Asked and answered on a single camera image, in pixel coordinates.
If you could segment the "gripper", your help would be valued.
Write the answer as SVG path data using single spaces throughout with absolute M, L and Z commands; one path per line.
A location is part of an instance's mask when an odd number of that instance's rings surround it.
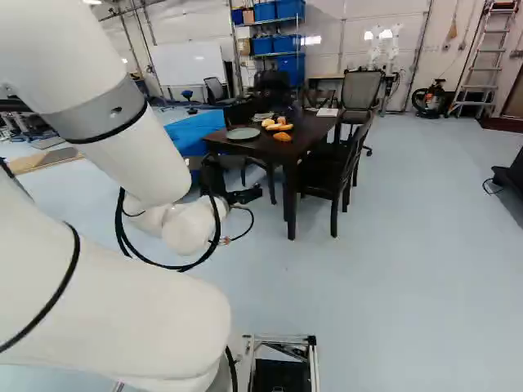
M 251 188 L 237 190 L 230 193 L 230 204 L 246 205 L 262 197 L 262 188 L 260 185 L 254 185 Z

